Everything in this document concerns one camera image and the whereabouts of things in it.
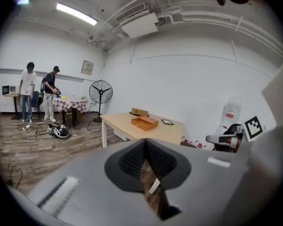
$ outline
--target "black shirt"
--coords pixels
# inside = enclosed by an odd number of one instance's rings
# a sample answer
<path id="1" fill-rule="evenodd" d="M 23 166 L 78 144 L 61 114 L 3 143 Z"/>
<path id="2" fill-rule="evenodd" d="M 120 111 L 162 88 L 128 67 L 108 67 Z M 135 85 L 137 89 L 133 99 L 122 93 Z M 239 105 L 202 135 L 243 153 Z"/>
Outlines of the black shirt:
<path id="1" fill-rule="evenodd" d="M 52 74 L 52 72 L 46 75 L 45 82 L 48 82 L 49 85 L 53 88 L 55 88 L 55 80 L 56 80 L 56 77 Z M 47 86 L 45 86 L 45 92 L 53 94 L 51 89 L 47 88 Z"/>

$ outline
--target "wooden box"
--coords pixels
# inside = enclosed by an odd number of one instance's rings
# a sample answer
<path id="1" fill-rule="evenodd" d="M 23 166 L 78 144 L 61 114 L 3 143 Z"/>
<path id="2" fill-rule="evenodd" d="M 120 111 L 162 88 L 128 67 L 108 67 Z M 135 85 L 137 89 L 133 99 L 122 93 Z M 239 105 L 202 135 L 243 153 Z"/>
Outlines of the wooden box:
<path id="1" fill-rule="evenodd" d="M 149 115 L 149 111 L 144 111 L 144 110 L 138 109 L 138 108 L 132 108 L 131 109 L 131 114 L 141 115 L 141 116 L 148 116 Z"/>
<path id="2" fill-rule="evenodd" d="M 147 131 L 158 126 L 158 121 L 149 117 L 140 116 L 131 120 L 131 124 Z"/>

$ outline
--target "orange box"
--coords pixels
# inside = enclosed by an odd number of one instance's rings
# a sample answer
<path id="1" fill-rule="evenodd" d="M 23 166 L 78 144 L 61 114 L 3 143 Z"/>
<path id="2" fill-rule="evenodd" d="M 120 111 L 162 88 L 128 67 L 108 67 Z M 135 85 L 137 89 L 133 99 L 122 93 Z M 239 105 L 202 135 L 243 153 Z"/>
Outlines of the orange box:
<path id="1" fill-rule="evenodd" d="M 158 126 L 158 121 L 149 117 L 140 116 L 131 120 L 131 124 L 147 131 Z"/>

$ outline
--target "backpack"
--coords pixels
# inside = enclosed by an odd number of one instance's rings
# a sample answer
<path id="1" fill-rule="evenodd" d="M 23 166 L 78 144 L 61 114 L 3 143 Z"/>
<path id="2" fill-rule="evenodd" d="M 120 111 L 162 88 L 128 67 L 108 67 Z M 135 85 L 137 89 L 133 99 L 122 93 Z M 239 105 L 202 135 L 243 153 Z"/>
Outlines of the backpack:
<path id="1" fill-rule="evenodd" d="M 46 76 L 42 79 L 42 82 L 41 82 L 41 88 L 40 88 L 41 92 L 43 92 L 45 90 L 45 82 L 46 82 L 45 79 L 46 79 Z"/>

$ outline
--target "cap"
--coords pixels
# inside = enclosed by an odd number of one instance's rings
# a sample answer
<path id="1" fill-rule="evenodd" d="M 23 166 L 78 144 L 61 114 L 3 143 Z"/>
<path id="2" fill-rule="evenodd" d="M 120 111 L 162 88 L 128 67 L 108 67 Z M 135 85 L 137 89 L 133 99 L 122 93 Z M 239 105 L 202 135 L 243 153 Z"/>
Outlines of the cap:
<path id="1" fill-rule="evenodd" d="M 58 68 L 58 66 L 53 67 L 53 70 L 56 72 L 60 72 L 60 69 Z"/>

